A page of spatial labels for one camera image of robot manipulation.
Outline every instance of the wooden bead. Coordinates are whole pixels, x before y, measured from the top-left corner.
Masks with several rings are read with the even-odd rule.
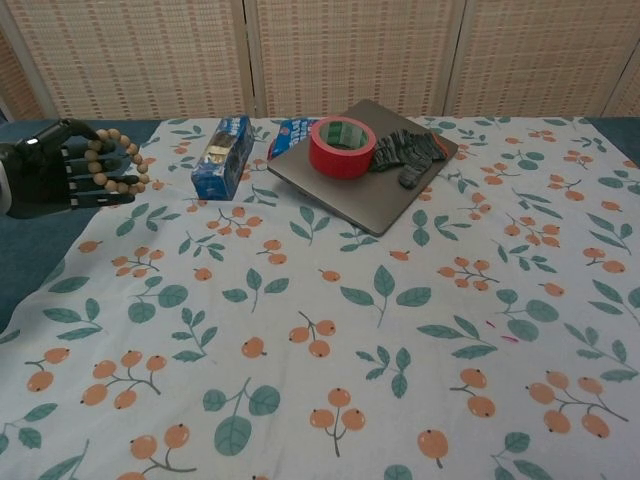
[[[127,147],[127,153],[131,156],[135,155],[138,153],[138,146],[135,143],[132,143]]]
[[[100,140],[89,140],[87,142],[87,146],[89,147],[89,150],[94,150],[96,152],[102,150],[102,142]]]
[[[129,145],[131,145],[131,139],[126,135],[122,135],[120,137],[120,145],[122,145],[124,148],[127,148]]]
[[[109,132],[107,132],[104,128],[97,130],[96,133],[100,137],[100,140],[102,140],[103,142],[109,140]]]
[[[100,162],[90,162],[87,165],[87,170],[89,170],[89,173],[100,173],[102,171],[102,165]]]
[[[107,183],[107,176],[104,173],[96,173],[93,176],[93,183],[95,183],[96,185],[104,185],[105,183]]]
[[[84,158],[90,162],[95,162],[98,160],[98,152],[95,150],[87,150],[84,152]]]
[[[120,140],[120,132],[115,128],[110,128],[109,137],[111,137],[113,140],[117,142],[118,140]]]

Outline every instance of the robot finger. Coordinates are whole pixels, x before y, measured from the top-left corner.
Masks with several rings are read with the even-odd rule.
[[[105,172],[105,173],[111,173],[111,172],[116,172],[118,170],[120,170],[123,167],[123,160],[120,158],[104,158],[104,159],[99,159],[97,162],[91,162],[91,163],[95,163],[96,165],[100,165],[100,172]],[[98,173],[98,172],[91,172],[89,170],[89,162],[87,162],[86,160],[72,160],[70,162],[67,162],[67,175],[69,176],[76,176],[76,175],[89,175],[92,173]]]
[[[116,142],[113,140],[107,140],[102,142],[102,148],[98,152],[98,155],[104,155],[105,153],[111,153],[116,149]],[[84,159],[84,152],[87,151],[86,143],[75,143],[65,146],[67,150],[67,156],[70,159],[82,158]]]
[[[95,208],[111,205],[123,205],[135,200],[135,195],[129,193],[98,193],[90,195],[71,195],[71,208]]]
[[[140,181],[136,175],[125,175],[123,177],[107,177],[116,183],[126,183],[127,185],[135,185]],[[69,191],[71,193],[97,192],[104,190],[104,185],[97,185],[93,178],[70,178]]]

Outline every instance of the tablecloth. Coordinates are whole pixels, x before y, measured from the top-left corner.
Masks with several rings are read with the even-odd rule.
[[[278,120],[233,202],[189,180],[217,120],[163,122],[0,337],[0,476],[636,478],[635,165],[581,118],[415,121],[460,152],[377,239],[266,171]]]

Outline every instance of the woven screen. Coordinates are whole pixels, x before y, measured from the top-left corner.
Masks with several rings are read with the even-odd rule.
[[[446,114],[600,115],[638,0],[469,0]]]
[[[640,45],[629,62],[625,75],[620,79],[620,91],[607,106],[607,115],[640,117]]]
[[[462,3],[257,0],[266,113],[339,113],[370,98],[440,114]]]
[[[43,113],[31,90],[15,52],[0,30],[0,98],[14,120],[42,118]]]
[[[206,117],[252,105],[228,0],[6,1],[61,116]]]

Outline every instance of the wooden bead bracelet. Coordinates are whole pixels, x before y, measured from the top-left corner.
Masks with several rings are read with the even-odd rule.
[[[126,135],[122,135],[117,129],[110,128],[109,130],[100,129],[96,131],[100,140],[89,140],[88,150],[84,153],[84,158],[89,162],[87,168],[89,173],[93,174],[93,182],[104,189],[107,192],[118,192],[121,194],[130,193],[131,195],[135,195],[137,193],[142,193],[145,191],[145,185],[149,183],[149,175],[147,175],[147,171],[149,170],[149,166],[144,163],[142,159],[142,155],[138,153],[138,146],[131,142],[131,139]],[[131,157],[131,161],[136,164],[138,173],[138,178],[140,181],[135,185],[127,185],[124,182],[115,182],[114,180],[109,180],[109,178],[102,173],[102,165],[98,161],[98,152],[102,149],[102,143],[107,140],[113,140],[115,142],[119,142],[126,151],[127,154]]]

